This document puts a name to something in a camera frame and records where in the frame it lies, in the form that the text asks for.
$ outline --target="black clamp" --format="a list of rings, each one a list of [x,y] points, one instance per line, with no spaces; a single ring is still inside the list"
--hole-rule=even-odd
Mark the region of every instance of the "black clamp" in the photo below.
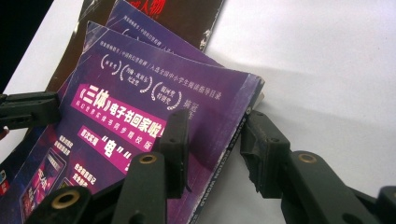
[[[9,130],[45,126],[61,119],[55,92],[0,94],[0,127]]]
[[[396,223],[396,187],[377,199],[346,186],[320,156],[290,151],[290,142],[263,113],[252,111],[241,155],[263,198],[281,198],[288,224]]]

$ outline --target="purple cover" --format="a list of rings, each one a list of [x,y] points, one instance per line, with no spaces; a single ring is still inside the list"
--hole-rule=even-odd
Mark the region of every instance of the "purple cover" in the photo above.
[[[168,222],[194,221],[194,211],[238,127],[260,93],[260,77],[197,63],[118,34],[88,26],[83,54],[61,103],[62,121],[35,144],[0,201],[2,223],[21,223],[19,199],[50,148],[67,163],[54,188],[92,193],[122,179],[130,159],[150,151],[167,117],[190,110],[190,163],[182,199],[168,201]]]
[[[172,51],[177,55],[192,59],[196,62],[221,66],[213,59],[203,54],[200,50],[123,0],[116,1],[114,4],[107,23],[107,27],[108,26],[116,32],[139,39],[152,46]],[[70,78],[66,80],[58,91],[58,95],[61,99],[64,96],[64,91],[69,80]],[[30,152],[30,146],[35,143],[42,132],[42,128],[33,129],[28,138],[0,164],[0,172],[7,175],[7,179],[0,181],[0,199],[3,197],[3,192],[9,188],[9,184],[12,183],[14,176],[24,163],[24,160]]]
[[[64,167],[65,161],[50,149],[20,198],[23,219],[50,193]]]

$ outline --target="brass screw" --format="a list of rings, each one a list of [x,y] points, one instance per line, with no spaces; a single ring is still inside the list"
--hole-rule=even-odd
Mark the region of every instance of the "brass screw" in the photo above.
[[[317,158],[312,156],[311,154],[306,154],[306,153],[302,153],[300,155],[298,155],[298,159],[300,161],[306,162],[306,163],[315,163],[317,162]]]
[[[157,160],[157,157],[154,155],[144,155],[142,157],[140,157],[139,161],[142,164],[150,164],[153,163]]]

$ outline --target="stack of books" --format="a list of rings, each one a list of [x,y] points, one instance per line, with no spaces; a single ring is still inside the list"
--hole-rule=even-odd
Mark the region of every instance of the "stack of books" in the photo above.
[[[22,223],[61,187],[95,193],[120,181],[180,109],[190,113],[191,191],[168,201],[168,223],[195,223],[263,84],[116,1],[106,26],[88,22],[77,66],[58,91],[63,118],[44,130],[9,182],[2,223]]]

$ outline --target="white backdrop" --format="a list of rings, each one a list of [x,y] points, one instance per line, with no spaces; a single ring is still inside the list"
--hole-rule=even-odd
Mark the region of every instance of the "white backdrop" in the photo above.
[[[82,0],[55,0],[5,93],[43,91]],[[262,76],[265,113],[292,150],[319,154],[352,188],[396,185],[396,2],[225,0],[206,54]],[[0,161],[21,141],[0,142]],[[285,223],[248,180],[237,146],[199,223]]]

